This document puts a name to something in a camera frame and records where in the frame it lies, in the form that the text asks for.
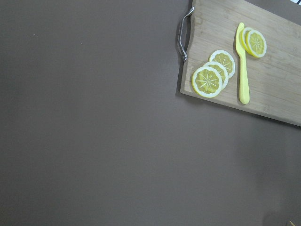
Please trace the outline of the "yellow lemon slices row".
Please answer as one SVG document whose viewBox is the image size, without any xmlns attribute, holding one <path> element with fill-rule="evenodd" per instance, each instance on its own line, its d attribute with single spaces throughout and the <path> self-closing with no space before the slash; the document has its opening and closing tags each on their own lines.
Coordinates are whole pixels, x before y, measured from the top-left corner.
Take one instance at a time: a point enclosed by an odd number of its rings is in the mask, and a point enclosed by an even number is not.
<svg viewBox="0 0 301 226">
<path fill-rule="evenodd" d="M 214 98 L 228 85 L 236 65 L 232 55 L 225 50 L 212 53 L 207 63 L 192 75 L 194 91 L 201 97 Z"/>
</svg>

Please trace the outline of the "yellow toy knife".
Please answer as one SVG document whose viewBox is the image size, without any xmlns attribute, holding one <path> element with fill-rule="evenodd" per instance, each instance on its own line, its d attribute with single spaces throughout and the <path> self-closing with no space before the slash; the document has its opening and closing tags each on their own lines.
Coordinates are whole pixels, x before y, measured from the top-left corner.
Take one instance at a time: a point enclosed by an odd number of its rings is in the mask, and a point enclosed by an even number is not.
<svg viewBox="0 0 301 226">
<path fill-rule="evenodd" d="M 249 84 L 246 67 L 246 50 L 240 41 L 240 34 L 245 28 L 244 23 L 239 23 L 236 31 L 236 52 L 239 56 L 239 100 L 242 104 L 248 104 L 250 101 Z"/>
</svg>

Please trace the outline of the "wooden cutting board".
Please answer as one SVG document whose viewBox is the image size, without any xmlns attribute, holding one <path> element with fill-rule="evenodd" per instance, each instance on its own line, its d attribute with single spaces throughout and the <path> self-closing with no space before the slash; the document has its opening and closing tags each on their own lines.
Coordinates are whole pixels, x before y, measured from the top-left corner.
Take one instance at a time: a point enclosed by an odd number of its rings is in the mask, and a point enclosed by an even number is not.
<svg viewBox="0 0 301 226">
<path fill-rule="evenodd" d="M 301 123 L 301 27 L 244 0 L 195 0 L 190 17 L 188 59 L 183 65 L 180 91 L 197 97 L 193 73 L 216 50 L 229 52 L 236 71 L 211 102 L 293 125 Z M 250 101 L 239 100 L 240 60 L 236 52 L 239 23 L 261 32 L 267 43 L 265 56 L 246 55 Z"/>
</svg>

